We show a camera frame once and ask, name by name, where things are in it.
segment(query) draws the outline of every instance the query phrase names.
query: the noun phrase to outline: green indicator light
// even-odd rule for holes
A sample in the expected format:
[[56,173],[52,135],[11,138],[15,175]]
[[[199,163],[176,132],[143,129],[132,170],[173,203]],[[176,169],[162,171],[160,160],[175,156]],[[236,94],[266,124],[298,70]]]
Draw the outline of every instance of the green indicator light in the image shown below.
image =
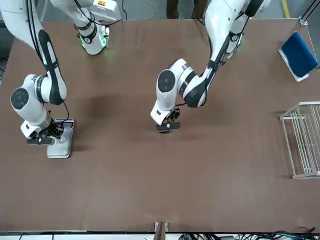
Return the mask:
[[85,49],[84,41],[82,40],[81,37],[80,37],[80,40],[81,40],[82,47]]
[[100,39],[102,47],[105,47],[107,45],[106,38],[104,36],[102,36],[102,35],[99,35],[99,39]]

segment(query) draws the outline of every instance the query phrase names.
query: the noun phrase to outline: wire rack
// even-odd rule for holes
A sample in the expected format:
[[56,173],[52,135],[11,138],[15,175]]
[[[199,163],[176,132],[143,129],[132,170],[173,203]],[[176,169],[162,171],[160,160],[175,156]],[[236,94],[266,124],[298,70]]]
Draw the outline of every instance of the wire rack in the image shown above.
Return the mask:
[[320,101],[300,102],[280,116],[294,179],[320,178]]

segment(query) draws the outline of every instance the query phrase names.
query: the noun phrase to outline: black robot arm segment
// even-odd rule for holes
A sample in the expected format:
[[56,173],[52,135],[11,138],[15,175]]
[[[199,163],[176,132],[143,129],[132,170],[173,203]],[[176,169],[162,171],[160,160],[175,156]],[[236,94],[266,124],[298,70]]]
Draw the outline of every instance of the black robot arm segment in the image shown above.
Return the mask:
[[[47,72],[47,76],[51,79],[49,103],[60,105],[66,98],[66,94],[61,92],[60,88],[65,89],[66,84],[60,72],[59,62],[48,33],[41,29],[38,34],[38,39],[43,52],[43,66]],[[38,91],[37,96],[40,97],[39,101],[44,101]]]
[[223,62],[224,55],[229,45],[229,37],[227,37],[220,49],[218,56],[215,61],[209,60],[209,63],[202,75],[198,76],[194,70],[185,77],[184,74],[181,75],[178,80],[179,94],[183,98],[184,102],[190,108],[197,108],[205,105],[207,100],[208,89],[213,82],[213,79]]

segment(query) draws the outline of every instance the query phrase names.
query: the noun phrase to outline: brown table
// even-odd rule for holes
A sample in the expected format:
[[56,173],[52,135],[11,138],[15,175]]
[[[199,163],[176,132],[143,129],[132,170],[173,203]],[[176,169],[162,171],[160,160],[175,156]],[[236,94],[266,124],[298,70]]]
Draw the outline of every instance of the brown table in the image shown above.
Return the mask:
[[[192,20],[129,21],[109,49],[89,56],[69,22],[46,23],[77,120],[69,159],[26,144],[12,91],[44,73],[16,40],[0,88],[0,230],[273,232],[320,229],[320,180],[290,179],[279,113],[320,100],[320,74],[295,82],[278,47],[308,29],[296,19],[250,20],[240,49],[218,73],[207,104],[181,108],[181,129],[157,134],[150,117],[161,70],[209,59]],[[63,106],[47,106],[54,118]]]

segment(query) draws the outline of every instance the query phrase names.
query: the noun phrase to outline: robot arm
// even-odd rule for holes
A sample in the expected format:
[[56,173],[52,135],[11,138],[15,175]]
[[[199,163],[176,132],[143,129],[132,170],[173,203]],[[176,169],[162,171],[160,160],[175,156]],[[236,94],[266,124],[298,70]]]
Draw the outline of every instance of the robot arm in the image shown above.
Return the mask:
[[50,1],[53,6],[73,20],[74,27],[78,30],[82,45],[88,54],[97,55],[106,47],[109,28],[96,22],[95,15],[88,10],[94,4],[94,0],[77,0],[81,9],[75,0]]
[[180,127],[180,123],[176,121],[180,114],[176,107],[178,94],[190,108],[201,107],[206,103],[208,89],[225,53],[228,52],[230,45],[233,45],[231,48],[233,51],[239,45],[239,35],[242,35],[246,21],[241,22],[241,28],[237,22],[241,20],[238,16],[246,1],[250,2],[248,8],[251,5],[251,12],[254,12],[254,7],[257,12],[258,9],[264,9],[261,5],[266,6],[270,3],[270,0],[212,0],[209,4],[205,12],[205,27],[213,51],[202,75],[197,75],[183,59],[177,60],[160,73],[156,83],[157,100],[150,114],[157,123],[158,132],[168,133]]
[[43,106],[43,103],[60,105],[67,97],[67,87],[51,39],[39,22],[33,1],[0,0],[0,8],[7,29],[37,51],[46,69],[46,75],[28,75],[11,95],[13,109],[24,119],[21,130],[27,139],[48,129],[48,136],[59,138],[61,129],[53,126],[53,120]]

